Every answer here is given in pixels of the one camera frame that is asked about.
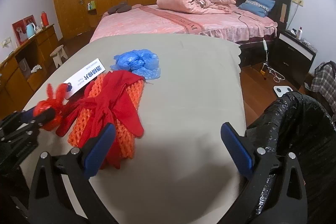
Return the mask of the wall power socket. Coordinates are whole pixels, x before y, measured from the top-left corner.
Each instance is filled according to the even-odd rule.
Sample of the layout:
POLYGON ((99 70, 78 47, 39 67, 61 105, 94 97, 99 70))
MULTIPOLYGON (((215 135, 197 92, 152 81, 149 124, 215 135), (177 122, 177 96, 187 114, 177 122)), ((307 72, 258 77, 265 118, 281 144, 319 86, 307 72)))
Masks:
POLYGON ((291 0, 291 1, 299 6, 303 6, 303 0, 291 0))

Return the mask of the white blue paper box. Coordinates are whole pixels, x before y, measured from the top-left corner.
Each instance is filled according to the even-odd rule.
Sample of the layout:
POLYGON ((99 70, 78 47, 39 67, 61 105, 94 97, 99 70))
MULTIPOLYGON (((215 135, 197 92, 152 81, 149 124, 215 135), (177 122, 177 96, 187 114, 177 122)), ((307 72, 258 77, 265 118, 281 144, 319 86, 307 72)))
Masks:
POLYGON ((85 87, 97 76, 105 72, 104 65, 96 58, 82 69, 77 71, 74 75, 64 81, 67 84, 67 92, 65 99, 69 100, 81 88, 85 87))

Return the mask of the light blue kettle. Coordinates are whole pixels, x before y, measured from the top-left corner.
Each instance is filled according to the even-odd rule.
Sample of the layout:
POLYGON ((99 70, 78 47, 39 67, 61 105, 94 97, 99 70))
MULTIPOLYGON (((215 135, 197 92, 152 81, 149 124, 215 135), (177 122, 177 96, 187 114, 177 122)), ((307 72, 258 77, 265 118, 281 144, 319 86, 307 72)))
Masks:
POLYGON ((26 34, 27 34, 28 39, 35 35, 35 30, 36 30, 36 25, 33 22, 29 23, 26 26, 26 34))

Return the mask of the wooden sideboard cabinet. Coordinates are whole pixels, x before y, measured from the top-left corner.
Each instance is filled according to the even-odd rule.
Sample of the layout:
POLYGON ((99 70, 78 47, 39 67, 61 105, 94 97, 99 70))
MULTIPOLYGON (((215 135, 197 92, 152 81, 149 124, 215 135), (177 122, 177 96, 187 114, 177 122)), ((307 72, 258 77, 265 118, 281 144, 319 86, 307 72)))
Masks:
POLYGON ((59 45, 53 25, 24 42, 1 63, 1 118, 22 110, 53 69, 50 53, 59 45), (35 65, 42 70, 31 74, 35 65))

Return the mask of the brown neck pillow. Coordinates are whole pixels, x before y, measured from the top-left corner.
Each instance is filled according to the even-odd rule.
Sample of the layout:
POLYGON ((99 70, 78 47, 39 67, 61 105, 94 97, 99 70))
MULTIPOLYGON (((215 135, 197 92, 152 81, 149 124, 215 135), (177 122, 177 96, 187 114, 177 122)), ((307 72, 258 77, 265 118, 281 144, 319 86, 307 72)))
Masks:
POLYGON ((127 2, 121 2, 118 5, 112 6, 107 13, 109 15, 115 14, 115 13, 122 13, 127 12, 131 10, 131 5, 129 5, 127 2))

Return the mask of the blue plastic bag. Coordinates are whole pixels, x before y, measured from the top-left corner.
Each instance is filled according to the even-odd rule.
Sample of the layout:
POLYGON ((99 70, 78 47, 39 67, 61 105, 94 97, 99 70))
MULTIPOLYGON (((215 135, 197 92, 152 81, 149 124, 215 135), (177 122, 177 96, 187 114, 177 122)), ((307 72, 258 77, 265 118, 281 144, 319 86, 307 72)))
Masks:
POLYGON ((115 64, 110 66, 113 71, 125 70, 146 80, 155 80, 161 77, 159 57, 150 50, 132 50, 114 56, 115 64))

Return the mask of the plaid covered chair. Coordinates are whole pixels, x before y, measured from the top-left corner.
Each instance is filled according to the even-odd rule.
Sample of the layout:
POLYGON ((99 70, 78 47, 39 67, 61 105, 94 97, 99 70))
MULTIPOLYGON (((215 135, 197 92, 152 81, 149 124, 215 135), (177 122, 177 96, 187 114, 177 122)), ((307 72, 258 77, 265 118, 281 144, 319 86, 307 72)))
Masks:
POLYGON ((335 62, 321 63, 315 68, 311 91, 320 93, 335 113, 335 62))

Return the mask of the red plastic bag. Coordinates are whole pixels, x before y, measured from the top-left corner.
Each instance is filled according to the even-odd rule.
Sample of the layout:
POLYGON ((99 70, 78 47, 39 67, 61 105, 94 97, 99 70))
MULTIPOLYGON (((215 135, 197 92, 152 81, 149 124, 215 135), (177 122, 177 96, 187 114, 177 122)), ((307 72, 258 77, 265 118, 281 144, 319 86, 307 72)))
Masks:
POLYGON ((52 131, 60 125, 62 119, 62 111, 64 110, 63 101, 68 92, 68 84, 62 83, 58 85, 56 92, 54 92, 52 85, 47 85, 47 99, 38 102, 34 107, 33 117, 37 117, 48 109, 53 109, 55 112, 54 118, 47 123, 44 123, 42 128, 46 131, 52 131))

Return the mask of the pink covered bed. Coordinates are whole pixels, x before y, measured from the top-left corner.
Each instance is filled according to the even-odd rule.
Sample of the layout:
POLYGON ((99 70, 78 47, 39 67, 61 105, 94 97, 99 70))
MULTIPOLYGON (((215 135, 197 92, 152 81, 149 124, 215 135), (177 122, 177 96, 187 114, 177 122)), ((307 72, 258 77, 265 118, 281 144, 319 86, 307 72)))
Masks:
POLYGON ((228 40, 233 43, 259 42, 274 38, 277 23, 233 6, 230 14, 186 14, 159 9, 157 5, 135 5, 131 10, 102 16, 91 42, 129 34, 192 34, 228 40))

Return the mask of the red thermos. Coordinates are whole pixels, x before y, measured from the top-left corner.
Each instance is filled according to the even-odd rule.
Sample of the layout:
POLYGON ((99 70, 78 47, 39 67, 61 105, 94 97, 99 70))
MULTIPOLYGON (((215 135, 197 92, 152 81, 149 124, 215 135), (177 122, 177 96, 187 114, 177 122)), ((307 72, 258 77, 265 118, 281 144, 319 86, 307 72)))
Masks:
POLYGON ((42 11, 42 13, 41 13, 41 20, 42 20, 42 24, 43 24, 44 27, 47 27, 47 26, 50 25, 49 20, 47 18, 47 14, 44 11, 42 11))

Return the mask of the folded pink quilt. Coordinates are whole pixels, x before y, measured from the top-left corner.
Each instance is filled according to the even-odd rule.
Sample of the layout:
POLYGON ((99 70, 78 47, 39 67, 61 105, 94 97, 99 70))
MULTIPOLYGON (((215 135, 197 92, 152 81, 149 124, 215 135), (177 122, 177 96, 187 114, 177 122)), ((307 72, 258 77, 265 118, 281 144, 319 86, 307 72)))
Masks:
POLYGON ((160 9, 187 14, 230 14, 235 0, 157 0, 160 9))

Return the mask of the black white nightstand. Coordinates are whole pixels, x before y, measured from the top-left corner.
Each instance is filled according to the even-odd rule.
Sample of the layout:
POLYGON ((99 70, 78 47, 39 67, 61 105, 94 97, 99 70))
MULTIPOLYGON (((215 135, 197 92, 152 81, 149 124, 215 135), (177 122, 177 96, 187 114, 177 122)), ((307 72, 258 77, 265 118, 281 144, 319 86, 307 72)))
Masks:
POLYGON ((316 57, 316 52, 288 31, 280 31, 270 53, 270 66, 299 89, 316 57))

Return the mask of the red picture frame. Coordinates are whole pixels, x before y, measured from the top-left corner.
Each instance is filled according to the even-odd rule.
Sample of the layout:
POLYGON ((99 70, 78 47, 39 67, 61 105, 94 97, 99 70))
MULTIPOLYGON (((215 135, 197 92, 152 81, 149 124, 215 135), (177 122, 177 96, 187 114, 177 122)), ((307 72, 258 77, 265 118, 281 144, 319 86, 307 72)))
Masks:
POLYGON ((28 40, 28 36, 26 33, 26 26, 29 23, 36 24, 35 18, 33 15, 27 16, 12 24, 12 28, 13 28, 18 46, 21 46, 26 40, 28 40))

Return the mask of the red knit glove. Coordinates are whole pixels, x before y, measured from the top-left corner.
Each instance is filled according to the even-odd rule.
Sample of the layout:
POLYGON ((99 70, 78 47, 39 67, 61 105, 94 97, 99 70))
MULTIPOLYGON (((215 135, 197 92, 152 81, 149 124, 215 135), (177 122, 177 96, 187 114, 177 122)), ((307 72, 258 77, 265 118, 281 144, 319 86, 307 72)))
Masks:
POLYGON ((142 137, 144 133, 138 116, 144 83, 144 77, 128 71, 108 72, 102 78, 100 93, 90 97, 89 93, 95 84, 91 81, 82 97, 65 104, 56 135, 63 137, 71 128, 74 129, 74 122, 80 120, 82 110, 89 110, 90 115, 85 118, 87 123, 82 132, 73 130, 75 139, 69 143, 82 148, 107 123, 113 124, 116 128, 116 139, 101 167, 113 166, 119 169, 123 159, 134 157, 134 139, 142 137))

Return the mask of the white cloth in cabinet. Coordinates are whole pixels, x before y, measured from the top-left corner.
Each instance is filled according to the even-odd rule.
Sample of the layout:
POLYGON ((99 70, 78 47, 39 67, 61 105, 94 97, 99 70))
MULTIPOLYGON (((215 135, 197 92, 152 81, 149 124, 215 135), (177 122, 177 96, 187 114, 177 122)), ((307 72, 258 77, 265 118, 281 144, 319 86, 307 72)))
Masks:
POLYGON ((38 70, 42 70, 42 66, 39 64, 35 65, 33 69, 31 69, 31 74, 36 73, 38 70))

